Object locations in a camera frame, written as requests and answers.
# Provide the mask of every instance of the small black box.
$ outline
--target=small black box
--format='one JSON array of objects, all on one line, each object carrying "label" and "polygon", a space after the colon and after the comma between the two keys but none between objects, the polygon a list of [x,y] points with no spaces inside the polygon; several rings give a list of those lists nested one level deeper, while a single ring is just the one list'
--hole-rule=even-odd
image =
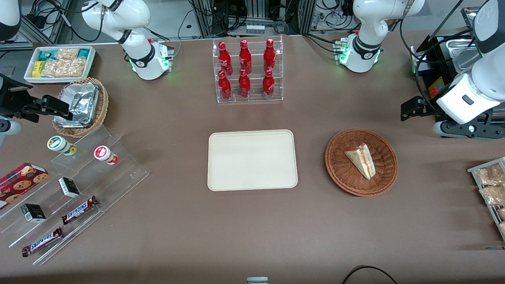
[{"label": "small black box", "polygon": [[60,183],[60,187],[63,190],[63,194],[71,198],[76,198],[79,196],[79,189],[73,180],[67,177],[62,177],[58,180],[58,182]]},{"label": "small black box", "polygon": [[42,208],[37,204],[25,203],[21,206],[21,211],[23,211],[26,221],[30,223],[42,223],[45,221],[44,212],[42,212]]}]

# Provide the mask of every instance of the coca-cola logo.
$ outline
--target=coca-cola logo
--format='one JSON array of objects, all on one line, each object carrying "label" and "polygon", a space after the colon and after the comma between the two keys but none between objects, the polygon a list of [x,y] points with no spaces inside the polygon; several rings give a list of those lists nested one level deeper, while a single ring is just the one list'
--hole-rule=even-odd
[{"label": "coca-cola logo", "polygon": [[228,66],[228,60],[219,60],[219,64],[221,64],[221,66]]}]

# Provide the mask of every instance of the sandwich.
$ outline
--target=sandwich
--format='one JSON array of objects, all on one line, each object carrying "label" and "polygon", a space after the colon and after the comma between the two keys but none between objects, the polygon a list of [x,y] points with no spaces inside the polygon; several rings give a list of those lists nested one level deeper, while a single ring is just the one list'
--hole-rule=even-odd
[{"label": "sandwich", "polygon": [[374,161],[366,144],[361,144],[344,153],[366,179],[369,180],[375,175]]}]

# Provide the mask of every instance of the white tray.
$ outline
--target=white tray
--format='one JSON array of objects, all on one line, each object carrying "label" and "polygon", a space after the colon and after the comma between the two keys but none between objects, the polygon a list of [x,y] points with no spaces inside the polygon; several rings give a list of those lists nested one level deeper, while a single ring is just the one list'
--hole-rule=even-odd
[{"label": "white tray", "polygon": [[218,132],[209,137],[210,190],[292,188],[297,183],[293,132]]},{"label": "white tray", "polygon": [[[60,48],[89,49],[89,54],[88,54],[88,57],[86,58],[86,64],[84,65],[84,71],[82,72],[82,75],[80,77],[55,77],[55,78],[52,78],[52,77],[32,77],[31,73],[33,71],[33,65],[35,65],[35,62],[37,61],[40,53],[44,52],[44,51],[57,50]],[[41,48],[36,48],[33,51],[32,58],[30,59],[30,63],[28,64],[28,67],[26,68],[24,79],[27,82],[30,82],[33,84],[69,83],[69,82],[75,82],[77,80],[86,79],[88,77],[90,70],[91,70],[91,66],[93,65],[93,59],[95,57],[95,53],[96,53],[95,49],[93,47],[91,47],[90,45],[44,46]]]}]

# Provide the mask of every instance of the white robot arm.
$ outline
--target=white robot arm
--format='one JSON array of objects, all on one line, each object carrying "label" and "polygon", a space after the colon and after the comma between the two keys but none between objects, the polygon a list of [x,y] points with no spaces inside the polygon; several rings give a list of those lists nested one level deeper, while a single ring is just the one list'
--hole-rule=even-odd
[{"label": "white robot arm", "polygon": [[505,102],[505,1],[484,3],[474,19],[474,36],[483,57],[456,77],[437,100],[458,124]]},{"label": "white robot arm", "polygon": [[85,10],[94,3],[92,9],[82,13],[86,24],[101,30],[116,40],[130,58],[130,63],[138,76],[153,80],[170,71],[173,50],[165,45],[150,42],[142,32],[150,22],[149,8],[142,0],[100,0],[88,1],[82,5]]},{"label": "white robot arm", "polygon": [[385,20],[417,14],[425,0],[355,0],[354,15],[361,21],[360,32],[340,41],[339,63],[357,73],[367,72],[379,56],[388,32]]},{"label": "white robot arm", "polygon": [[18,0],[0,0],[0,40],[11,39],[21,26]]}]

